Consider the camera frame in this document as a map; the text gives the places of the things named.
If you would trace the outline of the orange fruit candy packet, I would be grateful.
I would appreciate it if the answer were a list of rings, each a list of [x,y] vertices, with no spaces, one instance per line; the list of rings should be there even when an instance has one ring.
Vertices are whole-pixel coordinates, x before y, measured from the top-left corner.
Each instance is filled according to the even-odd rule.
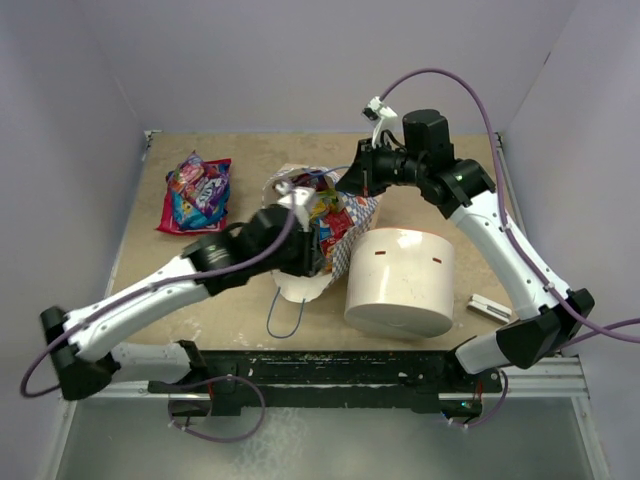
[[[317,190],[315,198],[316,202],[310,214],[311,220],[321,219],[330,214],[338,214],[344,209],[344,202],[335,188]]]

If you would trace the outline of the blue checkered paper bag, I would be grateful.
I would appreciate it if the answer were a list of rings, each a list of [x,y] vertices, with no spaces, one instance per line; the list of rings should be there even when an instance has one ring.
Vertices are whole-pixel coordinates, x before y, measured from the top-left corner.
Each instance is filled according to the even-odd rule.
[[[351,250],[356,240],[375,225],[380,197],[361,197],[336,189],[342,167],[285,164],[274,173],[262,189],[262,204],[267,206],[281,196],[277,184],[283,180],[316,192],[316,203],[310,213],[311,226],[326,260],[325,266],[312,277],[295,277],[273,272],[277,287],[270,310],[284,299],[297,304],[303,312],[307,303],[319,298],[349,269]]]

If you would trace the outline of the pink snack packet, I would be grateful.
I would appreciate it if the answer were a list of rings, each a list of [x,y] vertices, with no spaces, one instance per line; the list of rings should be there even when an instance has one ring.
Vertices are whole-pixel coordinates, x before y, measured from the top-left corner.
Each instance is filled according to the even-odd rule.
[[[230,183],[231,183],[231,166],[230,166]],[[227,187],[221,202],[219,204],[225,204],[226,205],[226,209],[228,206],[228,201],[230,199],[230,194],[231,194],[231,185],[229,183],[229,186]],[[161,220],[160,220],[160,224],[157,227],[157,229],[161,232],[164,233],[169,233],[169,234],[173,234],[173,235],[195,235],[195,234],[199,234],[199,233],[208,233],[208,232],[214,232],[214,231],[220,231],[222,229],[224,229],[226,227],[226,221],[227,221],[227,215],[228,215],[228,209],[227,209],[227,214],[226,216],[219,221],[217,224],[215,224],[213,227],[208,227],[208,228],[202,228],[202,229],[198,229],[195,231],[183,231],[180,230],[179,228],[177,228],[171,219],[171,213],[170,213],[170,209],[171,209],[171,200],[170,200],[170,194],[174,193],[172,191],[169,190],[168,185],[167,185],[167,189],[166,189],[166,193],[165,193],[165,197],[164,197],[164,204],[163,204],[163,210],[162,210],[162,215],[161,215]]]

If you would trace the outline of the purple snack packet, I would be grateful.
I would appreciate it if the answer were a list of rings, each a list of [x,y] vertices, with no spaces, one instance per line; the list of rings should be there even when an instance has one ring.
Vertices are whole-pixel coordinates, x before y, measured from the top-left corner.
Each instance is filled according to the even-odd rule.
[[[205,161],[195,151],[167,176],[170,191],[212,216],[230,183],[229,159]]]

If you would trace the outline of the blue fruit snack packet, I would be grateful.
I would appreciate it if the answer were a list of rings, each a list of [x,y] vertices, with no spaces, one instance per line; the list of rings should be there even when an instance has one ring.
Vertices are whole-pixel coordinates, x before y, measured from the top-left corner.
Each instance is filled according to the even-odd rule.
[[[227,214],[225,204],[217,205],[211,215],[206,215],[177,193],[171,193],[170,200],[172,222],[177,228],[183,231],[195,231],[202,228],[213,227]]]

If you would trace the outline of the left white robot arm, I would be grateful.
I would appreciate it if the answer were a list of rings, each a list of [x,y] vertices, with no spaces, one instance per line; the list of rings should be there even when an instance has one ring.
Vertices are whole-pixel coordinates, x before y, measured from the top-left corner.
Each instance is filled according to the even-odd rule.
[[[246,222],[200,237],[159,270],[90,306],[40,314],[56,390],[83,400],[116,382],[138,379],[194,392],[207,366],[191,341],[135,347],[127,338],[170,313],[279,271],[311,278],[325,266],[317,225],[270,205]]]

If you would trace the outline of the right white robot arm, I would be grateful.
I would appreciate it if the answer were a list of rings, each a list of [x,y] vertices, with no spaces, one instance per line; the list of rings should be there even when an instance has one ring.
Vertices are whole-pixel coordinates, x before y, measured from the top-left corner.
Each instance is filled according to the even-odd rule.
[[[374,126],[358,142],[351,167],[340,178],[341,192],[374,197],[390,186],[414,186],[483,255],[507,292],[517,320],[492,334],[472,338],[450,353],[446,383],[467,391],[480,373],[513,365],[527,369],[562,348],[578,332],[576,314],[588,316],[595,301],[574,290],[541,259],[499,202],[496,185],[473,159],[458,159],[447,119],[422,109],[402,119],[404,143],[383,139],[396,113],[373,104],[363,115]]]

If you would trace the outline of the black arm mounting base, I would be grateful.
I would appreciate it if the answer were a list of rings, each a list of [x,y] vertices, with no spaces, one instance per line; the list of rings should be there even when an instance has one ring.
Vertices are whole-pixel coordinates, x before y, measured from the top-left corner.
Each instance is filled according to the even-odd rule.
[[[209,350],[178,383],[152,381],[177,416],[231,416],[244,407],[408,409],[476,418],[503,385],[496,369],[467,374],[445,351]]]

